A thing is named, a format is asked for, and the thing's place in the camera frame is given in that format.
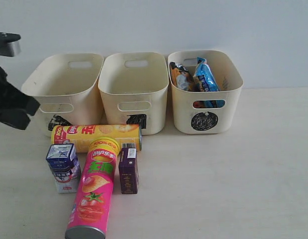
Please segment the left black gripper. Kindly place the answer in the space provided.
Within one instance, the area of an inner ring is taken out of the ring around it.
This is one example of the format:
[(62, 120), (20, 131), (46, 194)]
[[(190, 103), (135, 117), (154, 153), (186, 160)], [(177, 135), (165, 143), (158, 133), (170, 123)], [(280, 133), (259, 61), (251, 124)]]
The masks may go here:
[(10, 127), (25, 130), (40, 103), (28, 96), (6, 80), (7, 73), (0, 67), (0, 122)]

